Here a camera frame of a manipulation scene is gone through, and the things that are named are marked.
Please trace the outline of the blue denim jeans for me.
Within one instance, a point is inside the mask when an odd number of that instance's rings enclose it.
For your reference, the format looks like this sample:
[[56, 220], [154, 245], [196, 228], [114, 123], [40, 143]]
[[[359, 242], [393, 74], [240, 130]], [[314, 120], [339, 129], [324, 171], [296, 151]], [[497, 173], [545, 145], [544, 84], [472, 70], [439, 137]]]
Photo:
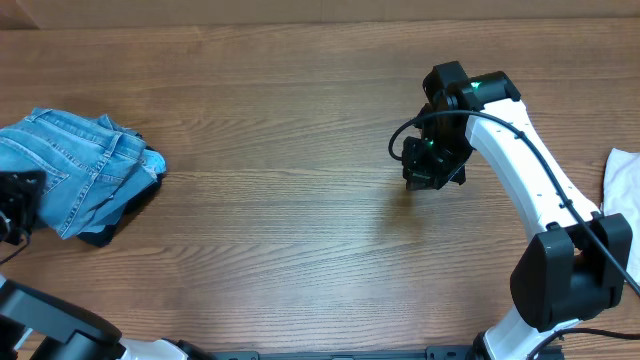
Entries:
[[46, 172], [36, 225], [66, 240], [100, 231], [116, 210], [157, 181], [144, 167], [146, 148], [142, 135], [107, 115], [35, 108], [1, 129], [1, 170]]

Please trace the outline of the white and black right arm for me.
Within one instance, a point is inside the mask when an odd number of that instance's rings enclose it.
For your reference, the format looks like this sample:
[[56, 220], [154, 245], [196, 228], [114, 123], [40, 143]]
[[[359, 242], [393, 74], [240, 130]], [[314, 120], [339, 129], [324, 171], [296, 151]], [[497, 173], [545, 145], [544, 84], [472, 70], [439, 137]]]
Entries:
[[462, 184], [481, 154], [512, 200], [527, 247], [510, 277], [512, 308], [469, 345], [430, 346], [430, 359], [559, 359], [557, 340], [586, 333], [587, 321], [616, 307], [635, 280], [627, 270], [632, 228], [606, 215], [563, 172], [536, 133], [521, 94], [503, 72], [476, 77], [458, 62], [435, 66], [426, 103], [394, 133], [410, 191]]

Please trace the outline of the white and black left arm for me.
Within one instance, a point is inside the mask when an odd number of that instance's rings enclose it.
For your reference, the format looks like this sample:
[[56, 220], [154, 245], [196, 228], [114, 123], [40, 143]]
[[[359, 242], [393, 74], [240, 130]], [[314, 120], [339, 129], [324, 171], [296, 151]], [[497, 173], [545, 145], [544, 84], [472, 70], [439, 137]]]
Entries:
[[[1, 240], [23, 251], [45, 185], [43, 171], [1, 174]], [[34, 359], [186, 360], [210, 356], [185, 341], [136, 341], [100, 316], [24, 284], [1, 278], [1, 357], [17, 359], [33, 333], [44, 336]]]

